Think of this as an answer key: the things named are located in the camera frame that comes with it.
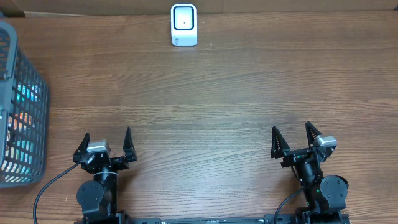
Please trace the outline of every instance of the plastic crate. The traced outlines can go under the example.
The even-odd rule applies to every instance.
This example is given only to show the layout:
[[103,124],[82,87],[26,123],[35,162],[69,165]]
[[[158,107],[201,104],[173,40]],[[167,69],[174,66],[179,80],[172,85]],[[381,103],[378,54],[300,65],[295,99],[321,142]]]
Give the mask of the plastic crate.
[[0,22],[0,187],[27,185],[45,170],[49,89]]

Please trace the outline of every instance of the wooden tabletop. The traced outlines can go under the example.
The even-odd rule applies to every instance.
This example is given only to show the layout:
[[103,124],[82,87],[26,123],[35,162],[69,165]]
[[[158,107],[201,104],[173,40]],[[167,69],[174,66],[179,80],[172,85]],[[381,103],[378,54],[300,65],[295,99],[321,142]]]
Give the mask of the wooden tabletop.
[[[305,147],[305,122],[338,147],[325,175],[350,184],[352,223],[398,219],[398,13],[198,16],[198,45],[173,47],[169,16],[7,19],[51,91],[46,175],[0,190],[0,223],[32,223],[39,190],[70,167],[86,132],[138,161],[120,172],[132,217],[274,213],[299,188],[270,158],[271,127]],[[51,185],[39,223],[81,218],[76,168]],[[305,205],[303,196],[282,213]]]

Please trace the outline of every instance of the black cable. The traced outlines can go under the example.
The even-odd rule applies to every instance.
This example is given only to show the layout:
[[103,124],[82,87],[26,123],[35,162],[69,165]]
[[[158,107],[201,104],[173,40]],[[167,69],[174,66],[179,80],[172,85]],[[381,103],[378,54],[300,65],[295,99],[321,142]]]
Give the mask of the black cable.
[[290,195],[289,197],[287,197],[278,207],[278,209],[275,212],[274,215],[274,224],[277,224],[276,221],[278,219],[278,214],[279,211],[282,209],[282,207],[286,204],[287,201],[289,201],[290,199],[294,198],[295,196],[297,196],[299,193],[301,193],[303,190],[307,189],[309,186],[311,186],[311,184],[308,184],[307,186],[303,186],[302,188],[300,188],[298,191],[294,192],[292,195]]
[[42,196],[43,192],[45,191],[45,189],[47,189],[47,187],[49,187],[52,183],[54,183],[56,180],[58,180],[60,177],[62,177],[63,175],[67,174],[69,171],[73,170],[73,168],[75,168],[77,165],[79,165],[80,163],[76,163],[75,165],[71,166],[69,169],[63,171],[60,175],[56,176],[54,179],[52,179],[50,182],[48,182],[43,188],[42,190],[39,192],[39,194],[36,197],[35,203],[33,205],[33,222],[34,224],[37,224],[37,217],[36,217],[36,209],[37,209],[37,204],[39,202],[40,196]]

